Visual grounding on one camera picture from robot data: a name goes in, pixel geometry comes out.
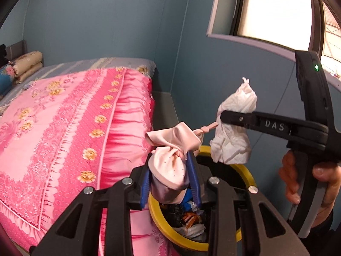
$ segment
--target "window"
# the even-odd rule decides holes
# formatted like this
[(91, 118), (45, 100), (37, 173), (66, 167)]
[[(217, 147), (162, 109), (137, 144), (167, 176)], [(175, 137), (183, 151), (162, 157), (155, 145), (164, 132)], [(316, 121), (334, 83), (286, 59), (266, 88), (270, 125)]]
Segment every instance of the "window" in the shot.
[(311, 0), (244, 0), (237, 35), (308, 50)]
[(324, 5), (325, 40), (321, 64), (325, 70), (337, 78), (341, 76), (341, 30), (330, 10)]

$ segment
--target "black sleeve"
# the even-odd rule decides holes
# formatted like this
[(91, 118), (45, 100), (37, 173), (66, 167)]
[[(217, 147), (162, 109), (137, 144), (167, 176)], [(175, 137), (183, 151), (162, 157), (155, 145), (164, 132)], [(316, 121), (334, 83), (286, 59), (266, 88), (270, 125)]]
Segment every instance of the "black sleeve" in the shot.
[(330, 230), (333, 216), (334, 212), (332, 210), (324, 222), (310, 230), (307, 238), (301, 239), (310, 256), (317, 256), (333, 235), (334, 231)]

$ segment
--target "window sill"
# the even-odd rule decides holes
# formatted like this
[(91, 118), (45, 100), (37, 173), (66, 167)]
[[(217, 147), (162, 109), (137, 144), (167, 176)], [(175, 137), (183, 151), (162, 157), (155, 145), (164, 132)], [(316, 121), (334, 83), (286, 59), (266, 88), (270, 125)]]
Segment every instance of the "window sill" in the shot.
[[(223, 40), (238, 42), (238, 43), (246, 44), (249, 46), (257, 47), (257, 48), (263, 49), (265, 51), (269, 51), (271, 53), (280, 55), (284, 58), (287, 58), (287, 59), (295, 62), (295, 52), (294, 51), (291, 51), (289, 49), (285, 49), (283, 47), (279, 47), (277, 45), (270, 44), (267, 42), (262, 42), (262, 41), (259, 41), (256, 39), (234, 36), (234, 35), (207, 34), (207, 37), (216, 38), (216, 39), (223, 39)], [(330, 83), (338, 91), (341, 92), (341, 81), (339, 81), (337, 78), (332, 76), (328, 71), (325, 71), (325, 73), (326, 73), (326, 78), (327, 78), (328, 83)]]

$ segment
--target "blue gripper pad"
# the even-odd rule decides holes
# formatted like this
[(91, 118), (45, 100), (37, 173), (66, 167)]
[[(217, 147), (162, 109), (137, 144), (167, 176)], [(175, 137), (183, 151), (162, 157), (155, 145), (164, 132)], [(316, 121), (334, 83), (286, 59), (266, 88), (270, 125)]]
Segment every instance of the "blue gripper pad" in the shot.
[(141, 185), (141, 200), (140, 200), (141, 209), (143, 209), (148, 202), (150, 183), (151, 183), (151, 172), (149, 170), (148, 165), (146, 166), (146, 168), (147, 168), (147, 171), (144, 174), (143, 183)]
[(194, 157), (194, 154), (192, 151), (187, 152), (187, 172), (188, 172), (188, 178), (190, 179), (190, 187), (192, 191), (193, 196), (193, 202), (197, 205), (197, 207), (200, 209), (202, 206), (201, 203), (201, 192), (200, 192), (200, 183), (197, 176), (197, 160)]

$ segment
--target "pink blanket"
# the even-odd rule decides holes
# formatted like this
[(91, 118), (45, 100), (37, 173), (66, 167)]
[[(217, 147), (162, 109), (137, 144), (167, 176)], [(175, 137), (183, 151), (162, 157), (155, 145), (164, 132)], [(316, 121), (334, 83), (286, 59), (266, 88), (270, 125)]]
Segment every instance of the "pink blanket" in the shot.
[[(100, 69), (36, 81), (11, 103), (0, 121), (0, 222), (16, 243), (37, 245), (85, 186), (109, 187), (144, 164), (150, 91), (137, 71)], [(131, 218), (135, 255), (176, 255), (148, 210)]]

